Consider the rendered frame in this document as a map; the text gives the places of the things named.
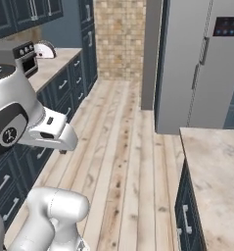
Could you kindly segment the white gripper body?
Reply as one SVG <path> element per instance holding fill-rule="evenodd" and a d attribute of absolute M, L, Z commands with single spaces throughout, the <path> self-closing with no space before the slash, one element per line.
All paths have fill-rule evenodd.
<path fill-rule="evenodd" d="M 19 144 L 52 148 L 58 150 L 73 151 L 77 145 L 78 138 L 73 128 L 66 124 L 61 135 L 57 139 L 42 138 L 41 136 L 30 136 L 25 133 L 19 140 Z"/>

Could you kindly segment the grey toaster oven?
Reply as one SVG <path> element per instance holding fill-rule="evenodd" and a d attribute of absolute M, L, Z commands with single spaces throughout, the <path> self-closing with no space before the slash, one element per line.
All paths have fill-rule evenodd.
<path fill-rule="evenodd" d="M 0 64 L 11 64 L 21 69 L 26 77 L 38 71 L 32 41 L 0 41 Z"/>

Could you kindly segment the dark blue base cupboards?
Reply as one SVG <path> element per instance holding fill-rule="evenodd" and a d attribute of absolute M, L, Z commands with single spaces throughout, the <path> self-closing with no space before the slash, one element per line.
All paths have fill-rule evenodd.
<path fill-rule="evenodd" d="M 65 114 L 68 122 L 72 119 L 81 101 L 84 99 L 81 54 L 77 53 L 70 60 L 65 60 L 58 71 L 51 75 L 50 80 L 44 83 L 37 93 L 38 100 L 46 107 Z M 68 83 L 59 89 L 64 80 Z M 10 179 L 0 191 L 0 215 L 10 209 L 15 197 L 20 201 L 14 208 L 4 228 L 8 229 L 23 204 L 26 195 L 33 187 L 42 169 L 49 160 L 53 149 L 46 148 L 41 159 L 36 156 L 43 147 L 30 147 L 17 144 L 13 149 L 0 156 L 0 184 L 4 175 Z"/>

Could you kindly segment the dark blue tall cupboard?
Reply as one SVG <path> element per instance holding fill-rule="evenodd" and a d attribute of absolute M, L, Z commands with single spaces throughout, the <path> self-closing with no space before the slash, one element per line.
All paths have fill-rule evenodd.
<path fill-rule="evenodd" d="M 90 92 L 98 77 L 93 0 L 78 0 L 78 5 L 85 79 Z"/>

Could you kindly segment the white round bread box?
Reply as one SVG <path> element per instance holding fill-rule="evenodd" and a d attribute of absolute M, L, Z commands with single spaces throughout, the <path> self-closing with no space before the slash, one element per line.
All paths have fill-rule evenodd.
<path fill-rule="evenodd" d="M 53 44 L 46 40 L 40 40 L 34 45 L 36 57 L 39 59 L 53 59 L 57 53 Z"/>

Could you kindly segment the dark blue fridge side panel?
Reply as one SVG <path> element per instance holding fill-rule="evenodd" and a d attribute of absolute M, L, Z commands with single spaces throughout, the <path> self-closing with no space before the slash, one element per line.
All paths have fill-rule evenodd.
<path fill-rule="evenodd" d="M 164 74 L 164 54 L 166 47 L 169 6 L 170 6 L 170 0 L 163 0 L 162 13 L 161 13 L 161 28 L 160 28 L 159 43 L 158 43 L 157 74 L 156 74 L 155 97 L 154 97 L 155 131 L 158 131 L 159 127 L 159 113 L 160 113 L 162 83 Z"/>

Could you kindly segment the dark blue island cupboard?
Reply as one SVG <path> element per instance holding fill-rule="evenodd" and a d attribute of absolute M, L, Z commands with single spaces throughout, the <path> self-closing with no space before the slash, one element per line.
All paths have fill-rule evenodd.
<path fill-rule="evenodd" d="M 188 234 L 186 232 L 182 211 L 183 204 L 187 204 L 189 207 L 187 215 L 189 225 L 193 230 L 192 234 Z M 179 250 L 207 251 L 187 161 L 183 162 L 174 205 L 174 213 L 176 219 L 176 232 Z"/>

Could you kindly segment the dark blue upper cupboards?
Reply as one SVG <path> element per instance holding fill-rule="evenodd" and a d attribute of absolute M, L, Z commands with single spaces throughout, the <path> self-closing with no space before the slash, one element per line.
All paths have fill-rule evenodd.
<path fill-rule="evenodd" d="M 63 15 L 62 0 L 0 0 L 0 38 Z"/>

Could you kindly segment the silver fridge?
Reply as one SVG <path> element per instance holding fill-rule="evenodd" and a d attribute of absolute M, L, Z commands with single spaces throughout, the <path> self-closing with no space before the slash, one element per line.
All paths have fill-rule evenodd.
<path fill-rule="evenodd" d="M 234 0 L 170 0 L 157 133 L 234 129 Z"/>

